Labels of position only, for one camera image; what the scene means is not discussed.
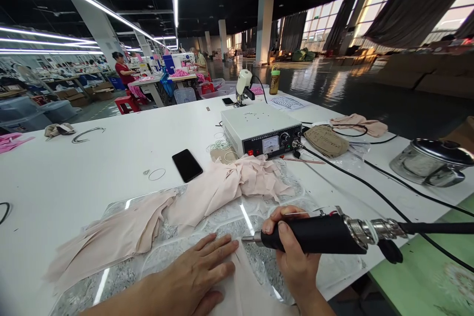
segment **plastic stool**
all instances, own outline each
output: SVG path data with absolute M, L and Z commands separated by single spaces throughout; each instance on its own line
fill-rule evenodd
M 202 90 L 202 93 L 205 94 L 206 91 L 209 90 L 209 92 L 215 92 L 216 90 L 214 89 L 214 85 L 212 85 L 212 83 L 206 83 L 206 84 L 202 84 L 201 85 L 201 90 Z
M 120 98 L 117 98 L 115 99 L 115 104 L 117 105 L 122 115 L 128 114 L 130 111 L 141 111 L 131 96 L 122 96 Z

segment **red shirt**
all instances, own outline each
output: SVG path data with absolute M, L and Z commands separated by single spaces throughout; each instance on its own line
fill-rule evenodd
M 130 69 L 125 64 L 115 63 L 115 70 L 117 71 L 118 76 L 122 79 L 122 83 L 125 86 L 128 86 L 131 82 L 135 81 L 135 78 L 131 75 L 123 75 L 120 71 L 128 72 Z

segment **metal pot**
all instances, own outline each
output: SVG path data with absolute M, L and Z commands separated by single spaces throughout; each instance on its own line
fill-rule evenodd
M 461 170 L 474 166 L 474 156 L 452 141 L 415 139 L 396 158 L 390 168 L 417 184 L 446 188 L 462 182 Z

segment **pot handle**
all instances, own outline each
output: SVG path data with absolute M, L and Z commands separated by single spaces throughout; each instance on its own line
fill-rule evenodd
M 446 174 L 451 176 L 451 180 L 443 184 L 446 180 Z M 439 188 L 447 188 L 458 183 L 461 183 L 466 177 L 456 168 L 450 166 L 443 166 L 440 169 L 434 171 L 425 178 L 424 184 L 432 185 Z

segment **pot lid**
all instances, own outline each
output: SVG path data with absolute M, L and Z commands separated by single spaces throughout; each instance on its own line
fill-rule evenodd
M 473 166 L 474 156 L 453 141 L 436 141 L 417 138 L 410 142 L 417 151 L 449 164 Z

